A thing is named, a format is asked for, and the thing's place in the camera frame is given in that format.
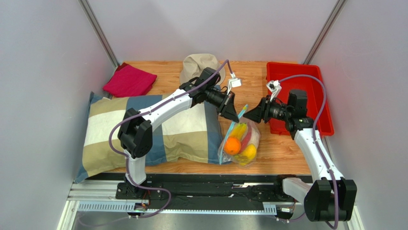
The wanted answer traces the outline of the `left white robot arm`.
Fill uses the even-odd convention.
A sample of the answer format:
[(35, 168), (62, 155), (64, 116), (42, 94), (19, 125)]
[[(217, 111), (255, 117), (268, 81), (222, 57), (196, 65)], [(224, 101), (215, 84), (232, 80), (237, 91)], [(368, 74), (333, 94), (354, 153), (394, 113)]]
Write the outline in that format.
[(122, 122), (113, 128), (118, 131), (123, 149), (117, 153), (125, 157), (126, 163), (124, 188), (118, 188), (117, 198), (121, 195), (141, 198), (148, 194), (147, 187), (141, 184), (146, 179), (146, 155), (153, 146), (153, 132), (176, 114), (207, 102), (216, 108), (219, 116), (239, 121), (234, 105), (235, 94), (231, 87), (219, 90), (216, 85), (220, 80), (218, 70), (205, 68), (200, 76), (181, 84), (173, 94), (158, 103), (139, 111), (134, 108), (126, 110)]

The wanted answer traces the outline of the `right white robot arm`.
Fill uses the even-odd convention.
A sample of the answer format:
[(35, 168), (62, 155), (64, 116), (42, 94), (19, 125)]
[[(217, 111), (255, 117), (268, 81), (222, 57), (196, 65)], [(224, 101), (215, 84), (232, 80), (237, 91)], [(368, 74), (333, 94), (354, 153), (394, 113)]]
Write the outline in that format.
[(310, 221), (349, 221), (357, 185), (354, 180), (345, 179), (330, 160), (314, 120), (307, 116), (306, 104), (306, 91), (295, 89), (290, 90), (287, 103), (279, 103), (268, 95), (243, 116), (256, 123), (272, 118), (285, 122), (286, 130), (306, 159), (313, 184), (285, 175), (280, 186), (282, 193), (303, 203)]

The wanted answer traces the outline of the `clear zip top bag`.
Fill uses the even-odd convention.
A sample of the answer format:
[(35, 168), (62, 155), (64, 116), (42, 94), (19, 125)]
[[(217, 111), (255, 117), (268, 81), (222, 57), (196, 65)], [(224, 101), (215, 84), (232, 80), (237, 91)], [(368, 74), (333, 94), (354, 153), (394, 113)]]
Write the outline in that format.
[[(243, 167), (248, 167), (249, 165), (253, 164), (256, 161), (256, 158), (257, 158), (257, 155), (258, 155), (258, 147), (259, 147), (259, 144), (260, 144), (261, 134), (260, 134), (260, 131), (258, 130), (257, 125), (255, 124), (255, 122), (253, 122), (251, 120), (248, 120), (248, 119), (243, 117), (243, 115), (245, 114), (247, 109), (248, 109), (248, 105), (245, 105), (242, 108), (242, 110), (239, 112), (239, 114), (238, 114), (239, 122), (238, 123), (232, 122), (230, 124), (230, 126), (229, 126), (229, 128), (227, 130), (227, 133), (225, 134), (225, 137), (224, 137), (223, 141), (221, 142), (221, 145), (220, 145), (220, 147), (218, 149), (218, 164), (223, 165), (223, 164), (228, 164), (228, 163), (235, 163), (235, 164), (238, 164), (238, 165), (243, 166)], [(234, 155), (234, 156), (231, 156), (231, 155), (226, 154), (223, 151), (224, 143), (227, 140), (227, 138), (229, 137), (230, 132), (232, 131), (234, 126), (239, 124), (239, 123), (246, 123), (247, 125), (248, 124), (251, 125), (251, 127), (252, 127), (252, 136), (251, 136), (251, 139), (249, 141), (249, 144), (254, 144), (256, 146), (256, 148), (257, 148), (256, 157), (250, 163), (248, 163), (247, 165), (241, 165), (241, 164), (238, 163), (238, 161), (236, 160), (236, 155), (237, 154)]]

